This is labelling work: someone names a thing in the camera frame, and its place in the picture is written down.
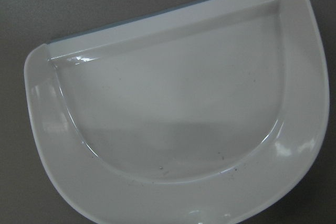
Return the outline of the beige plastic dustpan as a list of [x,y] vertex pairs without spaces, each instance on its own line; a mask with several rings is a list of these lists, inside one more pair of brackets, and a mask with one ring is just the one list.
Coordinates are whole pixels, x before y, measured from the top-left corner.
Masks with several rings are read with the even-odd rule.
[[315,161],[329,80],[310,0],[200,0],[42,44],[31,129],[96,223],[238,223]]

